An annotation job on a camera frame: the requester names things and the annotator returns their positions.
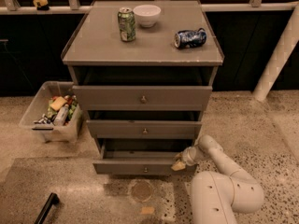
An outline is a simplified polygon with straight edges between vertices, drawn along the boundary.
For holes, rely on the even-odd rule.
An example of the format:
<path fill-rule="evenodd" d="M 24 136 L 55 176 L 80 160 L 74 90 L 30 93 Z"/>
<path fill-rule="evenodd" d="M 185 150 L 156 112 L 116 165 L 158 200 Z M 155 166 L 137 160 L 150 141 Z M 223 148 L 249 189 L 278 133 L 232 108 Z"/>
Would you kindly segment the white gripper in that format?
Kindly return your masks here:
<path fill-rule="evenodd" d="M 182 159 L 182 161 L 176 161 L 171 169 L 173 171 L 180 171 L 188 166 L 194 166 L 199 162 L 199 149 L 197 147 L 188 147 L 183 152 L 176 154 L 175 159 Z"/>

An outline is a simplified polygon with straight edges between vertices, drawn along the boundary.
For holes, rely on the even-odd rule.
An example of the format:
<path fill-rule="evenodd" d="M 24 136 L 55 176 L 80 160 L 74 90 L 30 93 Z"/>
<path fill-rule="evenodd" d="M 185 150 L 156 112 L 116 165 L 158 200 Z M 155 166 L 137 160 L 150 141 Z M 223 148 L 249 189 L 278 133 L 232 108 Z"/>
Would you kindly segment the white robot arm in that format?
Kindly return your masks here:
<path fill-rule="evenodd" d="M 264 192 L 260 183 L 207 134 L 196 145 L 177 154 L 171 169 L 181 171 L 206 158 L 215 163 L 218 172 L 203 171 L 192 178 L 193 224 L 237 224 L 235 213 L 253 213 L 262 207 Z"/>

